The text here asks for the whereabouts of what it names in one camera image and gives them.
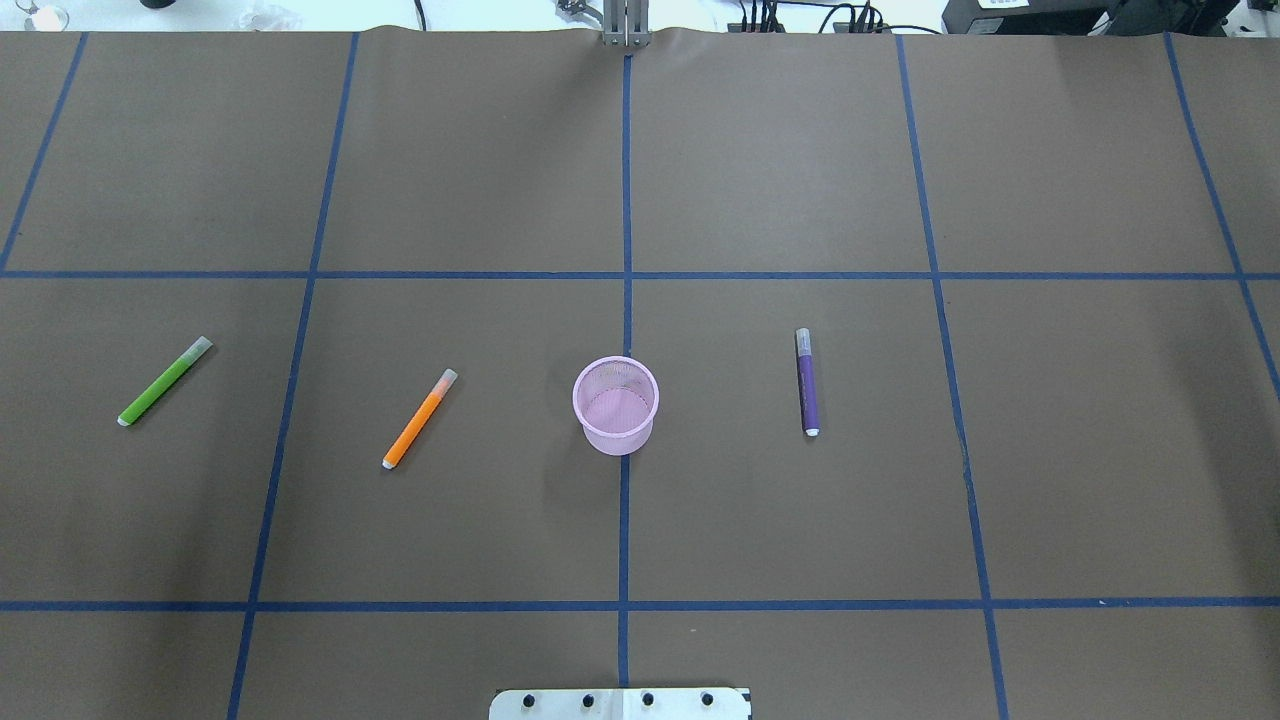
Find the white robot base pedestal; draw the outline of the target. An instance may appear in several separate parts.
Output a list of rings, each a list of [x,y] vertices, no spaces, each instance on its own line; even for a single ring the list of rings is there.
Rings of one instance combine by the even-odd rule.
[[[489,719],[753,719],[750,691],[732,687],[508,689]]]

